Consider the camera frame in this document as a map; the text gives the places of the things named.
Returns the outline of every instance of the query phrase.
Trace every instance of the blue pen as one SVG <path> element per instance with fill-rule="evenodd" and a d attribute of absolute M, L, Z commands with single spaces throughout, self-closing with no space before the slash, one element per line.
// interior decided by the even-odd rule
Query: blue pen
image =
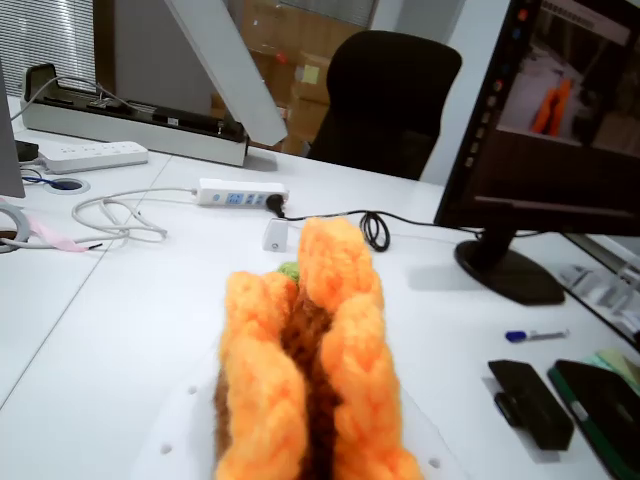
<path fill-rule="evenodd" d="M 524 330 L 511 330 L 504 334 L 505 338 L 511 343 L 530 342 L 532 340 L 553 340 L 555 338 L 567 338 L 569 330 L 564 332 L 541 333 L 536 330 L 525 332 Z"/>

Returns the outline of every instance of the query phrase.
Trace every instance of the monitor base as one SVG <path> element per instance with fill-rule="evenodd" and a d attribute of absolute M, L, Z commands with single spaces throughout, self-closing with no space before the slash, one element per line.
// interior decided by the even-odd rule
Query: monitor base
<path fill-rule="evenodd" d="M 492 259 L 495 251 L 485 251 L 491 247 L 484 238 L 463 242 L 456 247 L 456 261 L 485 287 L 522 305 L 564 303 L 562 286 L 543 267 L 508 248 Z"/>

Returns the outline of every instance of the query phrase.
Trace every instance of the crocheted carrot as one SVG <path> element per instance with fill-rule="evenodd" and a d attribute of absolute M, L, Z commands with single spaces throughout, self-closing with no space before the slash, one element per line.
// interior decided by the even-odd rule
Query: crocheted carrot
<path fill-rule="evenodd" d="M 422 478 L 402 447 L 382 290 L 362 234 L 343 219 L 309 220 L 298 260 L 299 286 L 280 273 L 229 280 L 216 478 Z"/>

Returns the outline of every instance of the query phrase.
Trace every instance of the white cable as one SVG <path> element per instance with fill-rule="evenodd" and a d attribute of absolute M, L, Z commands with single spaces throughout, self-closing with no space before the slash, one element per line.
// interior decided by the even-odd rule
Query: white cable
<path fill-rule="evenodd" d="M 114 193 L 112 195 L 107 195 L 104 197 L 95 197 L 90 198 L 89 200 L 85 200 L 83 202 L 78 203 L 73 210 L 71 210 L 71 216 L 73 219 L 84 225 L 85 227 L 92 228 L 93 230 L 98 230 L 108 235 L 102 236 L 94 236 L 94 237 L 84 237 L 75 239 L 74 242 L 77 244 L 88 243 L 88 242 L 108 242 L 112 240 L 135 240 L 138 242 L 147 242 L 147 243 L 160 243 L 167 238 L 167 230 L 154 223 L 150 222 L 146 218 L 144 218 L 140 213 L 138 213 L 137 209 L 133 208 L 126 203 L 114 200 L 116 197 L 123 197 L 125 195 L 133 195 L 135 193 L 148 193 L 148 192 L 189 192 L 191 194 L 195 193 L 194 189 L 191 188 L 180 188 L 180 187 L 172 187 L 172 188 L 145 188 L 141 190 L 129 190 L 126 192 Z M 102 214 L 111 222 L 108 225 L 99 225 L 94 224 L 88 220 L 85 220 L 81 217 L 80 212 L 92 205 L 98 205 Z M 124 207 L 129 211 L 131 216 L 135 218 L 141 225 L 128 225 L 119 223 L 119 220 L 113 215 L 113 213 L 109 210 L 108 205 L 119 205 Z M 131 235 L 133 231 L 144 231 L 144 232 L 152 232 L 159 236 L 157 240 L 135 237 Z M 4 243 L 6 245 L 11 245 L 13 247 L 25 248 L 30 250 L 43 250 L 43 249 L 54 249 L 56 247 L 52 245 L 47 245 L 43 243 L 27 243 L 27 242 L 16 242 L 14 240 L 9 240 L 6 238 L 0 238 L 0 243 Z"/>
<path fill-rule="evenodd" d="M 57 77 L 50 78 L 43 86 L 41 86 L 38 89 L 38 91 L 36 93 L 31 95 L 31 98 L 29 99 L 27 104 L 24 106 L 24 108 L 22 110 L 20 110 L 18 113 L 16 113 L 14 116 L 11 117 L 11 121 L 13 122 L 16 118 L 18 118 L 20 115 L 22 115 L 31 106 L 31 104 L 33 104 L 33 102 L 35 102 L 37 100 L 38 95 L 40 95 L 45 88 L 47 88 L 49 85 L 51 85 L 56 80 L 74 80 L 76 82 L 83 82 L 83 83 L 86 83 L 88 85 L 93 85 L 93 87 L 95 87 L 95 89 L 97 91 L 99 91 L 101 93 L 106 93 L 108 96 L 110 96 L 111 98 L 113 98 L 115 100 L 118 100 L 119 102 L 122 102 L 127 107 L 132 108 L 134 110 L 137 110 L 139 112 L 144 112 L 143 109 L 135 107 L 135 106 L 131 105 L 129 102 L 126 102 L 126 101 L 122 100 L 120 97 L 117 97 L 116 95 L 111 93 L 109 90 L 103 88 L 100 84 L 98 84 L 96 82 L 93 82 L 91 80 L 87 80 L 86 78 L 82 78 L 82 77 L 74 77 L 74 76 L 71 76 L 71 75 L 60 75 L 60 76 L 57 76 Z"/>

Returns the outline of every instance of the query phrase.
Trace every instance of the sticky note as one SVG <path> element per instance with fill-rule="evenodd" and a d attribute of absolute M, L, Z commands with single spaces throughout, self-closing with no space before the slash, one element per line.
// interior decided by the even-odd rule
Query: sticky note
<path fill-rule="evenodd" d="M 302 74 L 302 83 L 311 83 L 315 85 L 318 83 L 318 76 L 320 75 L 320 68 L 313 65 L 305 65 L 304 73 Z"/>

